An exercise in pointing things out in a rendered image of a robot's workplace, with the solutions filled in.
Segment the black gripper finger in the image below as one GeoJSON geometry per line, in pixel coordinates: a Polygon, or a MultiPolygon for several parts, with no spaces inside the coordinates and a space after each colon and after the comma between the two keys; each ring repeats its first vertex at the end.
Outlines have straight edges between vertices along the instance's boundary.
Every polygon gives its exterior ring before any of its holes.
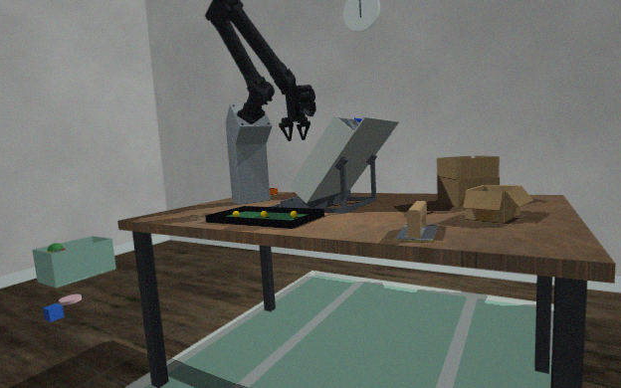
{"type": "Polygon", "coordinates": [[[302,140],[305,140],[305,139],[306,139],[306,136],[307,136],[308,130],[309,130],[309,128],[310,128],[310,125],[311,125],[311,123],[310,123],[310,122],[307,122],[307,123],[301,123],[301,124],[297,124],[297,128],[298,128],[298,130],[299,130],[299,133],[300,133],[300,136],[301,136],[302,140]],[[302,132],[302,127],[304,127],[304,126],[306,127],[306,129],[305,129],[305,134],[303,135],[303,132],[302,132]]]}
{"type": "Polygon", "coordinates": [[[280,129],[282,130],[282,132],[284,133],[284,135],[286,136],[288,141],[292,140],[292,134],[293,134],[293,127],[294,127],[294,123],[284,123],[284,124],[279,124],[280,129]],[[289,133],[290,135],[287,134],[285,127],[289,128],[289,133]]]}

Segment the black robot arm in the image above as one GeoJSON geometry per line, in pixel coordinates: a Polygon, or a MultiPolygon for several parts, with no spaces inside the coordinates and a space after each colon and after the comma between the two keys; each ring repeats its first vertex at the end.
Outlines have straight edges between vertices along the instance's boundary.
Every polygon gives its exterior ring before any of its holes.
{"type": "Polygon", "coordinates": [[[231,22],[265,65],[282,95],[286,95],[287,105],[297,103],[289,105],[290,116],[314,115],[316,108],[313,88],[311,85],[296,85],[296,77],[280,61],[254,26],[240,0],[212,0],[205,17],[217,29],[248,86],[249,97],[247,103],[238,111],[239,117],[250,124],[263,117],[266,112],[262,110],[262,105],[273,100],[275,89],[256,70],[231,22]]]}

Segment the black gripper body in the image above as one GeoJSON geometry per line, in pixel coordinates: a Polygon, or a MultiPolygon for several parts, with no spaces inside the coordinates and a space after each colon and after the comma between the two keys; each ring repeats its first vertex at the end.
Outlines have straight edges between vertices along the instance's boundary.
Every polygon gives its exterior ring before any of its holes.
{"type": "Polygon", "coordinates": [[[289,105],[292,104],[296,104],[296,103],[291,103],[287,105],[287,113],[288,113],[288,117],[282,118],[282,122],[279,124],[284,124],[284,123],[291,123],[291,122],[298,122],[298,123],[307,123],[310,122],[308,121],[306,116],[290,116],[289,113],[289,105]],[[292,119],[295,118],[295,119],[292,119]]]}

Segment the grey bank of square funnels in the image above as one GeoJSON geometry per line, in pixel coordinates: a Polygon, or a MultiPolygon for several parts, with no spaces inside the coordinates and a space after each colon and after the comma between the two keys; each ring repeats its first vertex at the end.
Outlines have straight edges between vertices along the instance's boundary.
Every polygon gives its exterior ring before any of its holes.
{"type": "Polygon", "coordinates": [[[346,195],[368,166],[371,154],[382,147],[399,121],[364,117],[334,116],[303,164],[290,188],[298,197],[282,200],[270,207],[326,208],[341,202],[340,172],[335,165],[341,157],[345,164],[346,195]]]}

